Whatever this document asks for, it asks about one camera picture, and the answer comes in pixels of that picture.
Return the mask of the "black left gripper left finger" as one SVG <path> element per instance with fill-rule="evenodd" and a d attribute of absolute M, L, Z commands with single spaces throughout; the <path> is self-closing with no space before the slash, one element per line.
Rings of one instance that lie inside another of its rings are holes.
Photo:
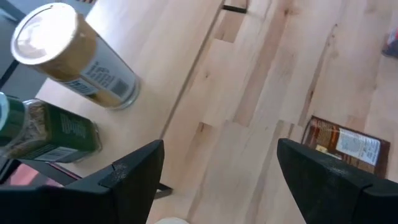
<path fill-rule="evenodd" d="M 145 223 L 163 164 L 158 139 L 64 187 L 3 187 L 1 223 Z"/>

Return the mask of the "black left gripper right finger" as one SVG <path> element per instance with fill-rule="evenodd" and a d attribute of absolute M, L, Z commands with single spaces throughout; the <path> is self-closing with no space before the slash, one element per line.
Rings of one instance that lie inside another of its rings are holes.
<path fill-rule="evenodd" d="M 397 183 L 287 138 L 277 159 L 306 223 L 397 223 Z"/>

